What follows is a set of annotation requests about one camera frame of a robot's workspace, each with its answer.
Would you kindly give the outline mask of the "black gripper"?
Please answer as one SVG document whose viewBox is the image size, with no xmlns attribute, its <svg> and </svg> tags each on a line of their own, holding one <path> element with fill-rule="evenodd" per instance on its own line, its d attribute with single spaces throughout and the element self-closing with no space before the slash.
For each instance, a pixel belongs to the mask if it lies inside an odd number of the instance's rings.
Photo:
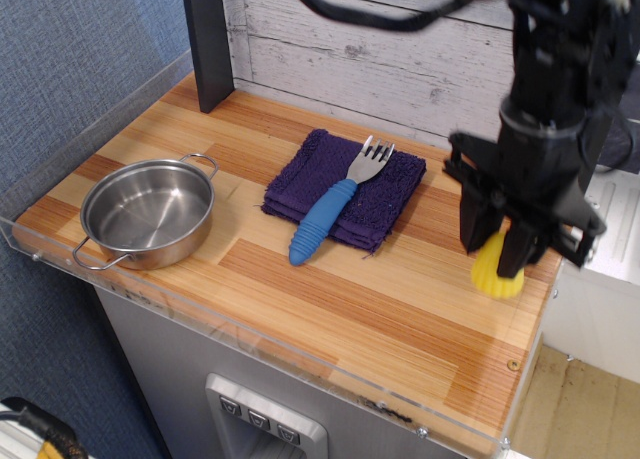
<svg viewBox="0 0 640 459">
<path fill-rule="evenodd" d="M 477 251 L 508 220 L 497 274 L 514 279 L 553 249 L 584 265 L 598 234 L 568 224 L 567 189 L 577 176 L 585 114 L 544 123 L 505 101 L 497 140 L 454 132 L 444 171 L 461 185 L 460 240 Z"/>
</svg>

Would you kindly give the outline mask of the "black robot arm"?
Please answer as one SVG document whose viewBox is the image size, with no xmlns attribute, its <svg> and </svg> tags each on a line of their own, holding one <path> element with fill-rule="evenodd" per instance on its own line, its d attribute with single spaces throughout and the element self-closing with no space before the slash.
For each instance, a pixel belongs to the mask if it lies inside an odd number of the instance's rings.
<svg viewBox="0 0 640 459">
<path fill-rule="evenodd" d="M 586 201 L 639 52 L 639 0 L 507 0 L 514 78 L 496 140 L 450 137 L 462 187 L 460 239 L 480 249 L 510 222 L 496 273 L 513 278 L 548 249 L 586 262 L 605 223 Z"/>
</svg>

